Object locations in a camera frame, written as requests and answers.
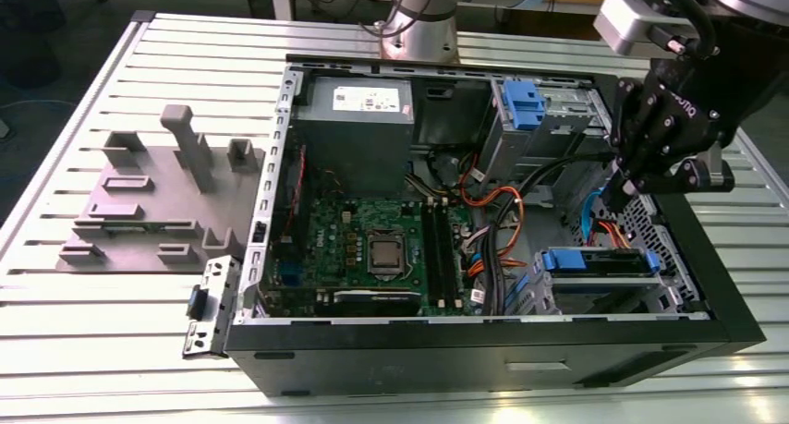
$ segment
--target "floor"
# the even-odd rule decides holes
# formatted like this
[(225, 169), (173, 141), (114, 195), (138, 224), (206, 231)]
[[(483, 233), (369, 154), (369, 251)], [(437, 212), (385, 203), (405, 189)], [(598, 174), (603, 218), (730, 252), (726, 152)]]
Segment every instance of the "floor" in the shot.
[[(62, 74), (50, 85), (34, 90), (13, 88), (0, 79), (0, 118), (13, 136), (0, 139), (0, 220), (3, 220), (29, 177), (49, 150), (58, 130), (82, 97), (92, 78), (122, 32), (134, 10), (246, 18), (272, 18), (269, 0), (57, 0), (66, 25), (47, 34)], [(296, 19), (324, 22), (369, 23), (383, 18), (388, 5), (373, 1), (296, 0)], [(501, 12), (489, 8), (463, 8), (460, 30), (495, 32)], [(49, 103), (18, 101), (53, 100)], [(767, 160), (783, 180), (789, 179), (789, 97), (780, 95), (744, 124)]]

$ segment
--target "motherboard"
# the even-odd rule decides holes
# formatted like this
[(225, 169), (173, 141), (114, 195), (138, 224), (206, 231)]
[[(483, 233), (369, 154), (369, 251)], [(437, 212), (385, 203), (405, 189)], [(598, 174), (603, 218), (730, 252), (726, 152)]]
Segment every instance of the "motherboard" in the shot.
[(459, 244), (468, 209), (412, 200), (314, 199), (304, 259), (268, 268), (264, 305), (282, 317), (467, 314)]

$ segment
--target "metal latch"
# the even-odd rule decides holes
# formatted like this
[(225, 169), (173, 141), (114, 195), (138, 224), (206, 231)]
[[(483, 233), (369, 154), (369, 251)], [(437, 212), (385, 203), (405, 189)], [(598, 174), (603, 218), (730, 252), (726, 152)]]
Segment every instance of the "metal latch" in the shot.
[(230, 326), (240, 278), (240, 262), (232, 256), (208, 260), (201, 280), (192, 288), (185, 307), (189, 318), (184, 359), (225, 358), (224, 340)]

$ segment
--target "sticker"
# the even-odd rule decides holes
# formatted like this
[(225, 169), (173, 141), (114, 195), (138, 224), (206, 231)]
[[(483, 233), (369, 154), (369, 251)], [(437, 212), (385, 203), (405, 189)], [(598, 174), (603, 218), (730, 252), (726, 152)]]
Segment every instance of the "sticker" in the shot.
[(396, 89), (337, 87), (331, 108), (340, 112), (399, 112)]
[(471, 175), (471, 177), (479, 182), (481, 182), (481, 179), (484, 179), (484, 173), (476, 170), (476, 167), (471, 169), (468, 175)]
[(484, 292), (481, 290), (472, 289), (469, 299), (471, 302), (475, 302), (476, 304), (484, 304)]

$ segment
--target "slotted aluminum surface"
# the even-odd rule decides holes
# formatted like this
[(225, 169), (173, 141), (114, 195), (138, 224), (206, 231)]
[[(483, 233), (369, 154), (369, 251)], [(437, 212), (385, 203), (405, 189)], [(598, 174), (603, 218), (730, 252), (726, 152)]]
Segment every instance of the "slotted aluminum surface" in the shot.
[[(352, 26), (158, 15), (130, 24), (0, 234), (0, 416), (206, 422), (786, 422), (789, 215), (783, 187), (739, 137), (732, 194), (690, 197), (767, 337), (623, 389), (265, 398), (230, 360), (182, 361), (197, 275), (54, 273), (109, 130), (174, 145), (158, 126), (185, 103), (208, 142), (265, 148), (286, 53), (376, 55)], [(463, 33), (465, 64), (640, 76), (646, 62), (595, 42)]]

